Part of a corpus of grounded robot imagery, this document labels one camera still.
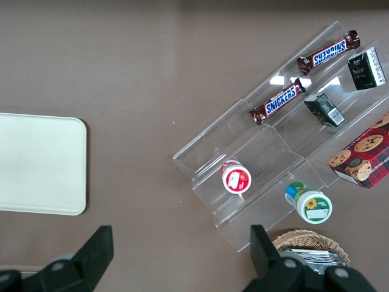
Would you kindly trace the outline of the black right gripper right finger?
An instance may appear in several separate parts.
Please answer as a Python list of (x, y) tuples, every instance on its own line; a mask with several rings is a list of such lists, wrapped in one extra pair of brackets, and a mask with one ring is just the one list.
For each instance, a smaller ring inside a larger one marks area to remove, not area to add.
[(326, 291), (323, 276), (297, 259), (279, 255), (262, 225), (250, 227), (250, 256), (257, 278), (245, 291)]

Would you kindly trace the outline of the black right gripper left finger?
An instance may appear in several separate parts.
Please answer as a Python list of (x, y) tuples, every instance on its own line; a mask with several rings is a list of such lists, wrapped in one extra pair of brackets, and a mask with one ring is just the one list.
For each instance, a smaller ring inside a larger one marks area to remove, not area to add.
[(94, 291), (114, 256), (111, 226), (100, 226), (69, 260), (57, 260), (22, 281), (23, 291)]

